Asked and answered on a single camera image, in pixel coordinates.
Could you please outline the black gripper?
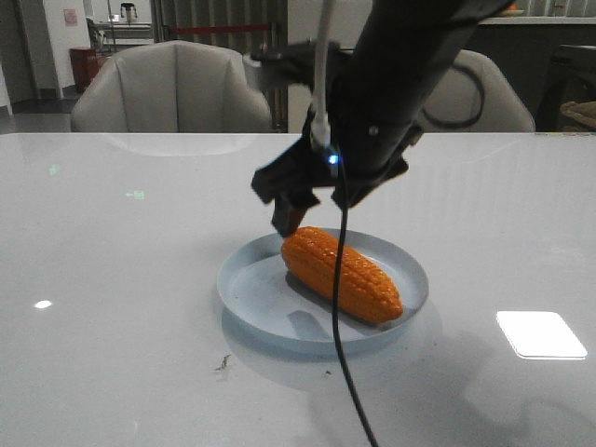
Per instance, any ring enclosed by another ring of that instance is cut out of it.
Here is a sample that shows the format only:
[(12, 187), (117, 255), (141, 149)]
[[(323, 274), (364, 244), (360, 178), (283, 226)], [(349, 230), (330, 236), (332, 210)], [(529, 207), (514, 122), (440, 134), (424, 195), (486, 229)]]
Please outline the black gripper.
[(352, 208), (369, 193), (408, 169), (404, 151), (423, 130), (416, 106), (370, 119), (359, 110), (340, 107), (330, 113), (332, 141), (325, 148), (311, 142), (314, 120), (307, 118), (299, 139), (256, 170), (251, 187), (263, 203), (274, 202), (272, 225), (282, 237), (293, 235), (307, 211), (320, 201), (314, 190), (333, 189), (338, 207)]

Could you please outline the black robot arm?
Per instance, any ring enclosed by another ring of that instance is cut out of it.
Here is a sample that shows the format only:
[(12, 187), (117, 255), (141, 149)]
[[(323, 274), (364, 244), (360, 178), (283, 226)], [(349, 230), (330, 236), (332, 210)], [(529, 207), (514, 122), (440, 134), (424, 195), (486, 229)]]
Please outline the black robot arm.
[(318, 142), (307, 118), (300, 139), (258, 169), (251, 186), (274, 205), (272, 224), (293, 234), (317, 204), (314, 189), (332, 187), (341, 209), (404, 173), (404, 150), (416, 143), (416, 118), (481, 20), (503, 1), (376, 1), (351, 53), (328, 45), (324, 81), (331, 138)]

